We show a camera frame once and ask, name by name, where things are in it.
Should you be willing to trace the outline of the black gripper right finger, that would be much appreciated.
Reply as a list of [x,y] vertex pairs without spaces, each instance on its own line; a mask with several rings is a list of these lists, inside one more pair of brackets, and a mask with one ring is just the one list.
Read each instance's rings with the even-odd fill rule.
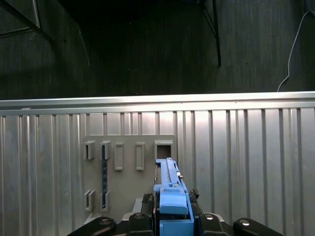
[[281,233],[250,218],[240,218],[229,225],[218,214],[204,213],[198,197],[197,190],[189,191],[196,236],[282,236]]

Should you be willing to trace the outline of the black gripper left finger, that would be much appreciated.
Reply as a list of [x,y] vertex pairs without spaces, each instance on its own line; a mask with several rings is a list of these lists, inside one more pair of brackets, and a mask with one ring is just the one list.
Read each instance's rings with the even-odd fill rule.
[[135,202],[134,210],[125,214],[120,223],[107,216],[98,217],[73,231],[74,236],[153,236],[153,194],[144,194]]

